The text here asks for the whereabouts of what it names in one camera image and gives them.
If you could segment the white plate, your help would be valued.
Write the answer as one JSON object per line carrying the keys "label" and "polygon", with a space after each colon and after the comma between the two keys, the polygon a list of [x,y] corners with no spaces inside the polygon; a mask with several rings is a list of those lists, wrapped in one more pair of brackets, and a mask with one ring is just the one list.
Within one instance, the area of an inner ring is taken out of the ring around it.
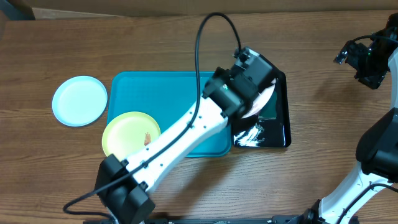
{"label": "white plate", "polygon": [[260,113],[262,108],[270,100],[275,89],[275,84],[276,84],[276,79],[273,79],[273,81],[271,82],[271,86],[265,88],[264,91],[259,94],[259,96],[253,101],[252,108],[242,117],[242,119]]}

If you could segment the yellow plate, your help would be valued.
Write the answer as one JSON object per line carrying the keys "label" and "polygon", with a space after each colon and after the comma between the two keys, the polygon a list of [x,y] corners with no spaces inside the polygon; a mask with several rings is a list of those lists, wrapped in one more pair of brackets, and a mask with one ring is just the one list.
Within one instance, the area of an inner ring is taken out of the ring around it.
{"label": "yellow plate", "polygon": [[113,154],[119,161],[139,152],[160,136],[155,119],[142,112],[127,112],[115,117],[105,127],[102,148],[106,156]]}

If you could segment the light blue plate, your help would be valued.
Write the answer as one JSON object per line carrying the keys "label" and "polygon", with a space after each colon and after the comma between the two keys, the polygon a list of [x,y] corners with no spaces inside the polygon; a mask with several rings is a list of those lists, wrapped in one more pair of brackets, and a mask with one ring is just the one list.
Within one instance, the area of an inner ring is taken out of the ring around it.
{"label": "light blue plate", "polygon": [[77,76],[63,82],[52,99],[52,112],[62,124],[86,126],[96,121],[108,104],[105,86],[91,76]]}

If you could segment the green yellow sponge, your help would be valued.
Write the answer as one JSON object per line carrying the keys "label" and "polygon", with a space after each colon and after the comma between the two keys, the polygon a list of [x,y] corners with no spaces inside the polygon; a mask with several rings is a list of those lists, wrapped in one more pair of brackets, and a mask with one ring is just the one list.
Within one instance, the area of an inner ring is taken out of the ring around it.
{"label": "green yellow sponge", "polygon": [[262,108],[259,113],[259,119],[263,120],[274,120],[277,117],[276,111],[276,103],[277,103],[277,93],[273,92],[270,100],[267,104]]}

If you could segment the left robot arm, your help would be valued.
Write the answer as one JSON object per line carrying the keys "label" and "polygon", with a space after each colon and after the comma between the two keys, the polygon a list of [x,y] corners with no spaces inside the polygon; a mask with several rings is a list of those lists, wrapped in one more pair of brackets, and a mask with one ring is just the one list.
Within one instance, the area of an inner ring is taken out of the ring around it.
{"label": "left robot arm", "polygon": [[200,99],[157,139],[123,160],[110,154],[101,162],[96,193],[118,223],[144,221],[155,208],[149,195],[187,154],[230,123],[253,114],[254,104],[280,71],[248,47],[235,57],[230,69],[215,70]]}

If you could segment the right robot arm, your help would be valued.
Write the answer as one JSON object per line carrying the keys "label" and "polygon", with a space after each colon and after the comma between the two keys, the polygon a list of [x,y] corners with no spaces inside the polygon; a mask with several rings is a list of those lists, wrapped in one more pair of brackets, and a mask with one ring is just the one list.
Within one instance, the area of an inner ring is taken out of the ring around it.
{"label": "right robot arm", "polygon": [[397,182],[397,14],[391,14],[384,29],[367,36],[369,46],[357,37],[347,41],[335,63],[347,63],[354,76],[372,90],[391,74],[390,110],[362,136],[356,147],[356,164],[344,180],[304,214],[290,223],[357,223],[356,212],[378,192]]}

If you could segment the black water tray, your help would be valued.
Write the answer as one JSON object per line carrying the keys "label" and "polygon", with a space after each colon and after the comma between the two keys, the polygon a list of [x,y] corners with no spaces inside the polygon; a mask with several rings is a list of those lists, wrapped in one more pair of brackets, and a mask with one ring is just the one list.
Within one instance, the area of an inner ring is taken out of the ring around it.
{"label": "black water tray", "polygon": [[230,137],[235,147],[288,147],[292,142],[286,76],[272,63],[271,65],[271,75],[276,79],[274,92],[277,93],[277,117],[274,120],[263,120],[257,114],[232,124]]}

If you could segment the teal plastic tray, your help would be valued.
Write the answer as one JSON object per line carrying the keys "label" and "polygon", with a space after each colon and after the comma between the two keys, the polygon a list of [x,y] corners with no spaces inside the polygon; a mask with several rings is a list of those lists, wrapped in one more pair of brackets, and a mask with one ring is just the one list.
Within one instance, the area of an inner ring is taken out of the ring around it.
{"label": "teal plastic tray", "polygon": [[139,111],[153,117],[165,131],[196,98],[194,71],[121,72],[112,81],[107,122],[123,113]]}

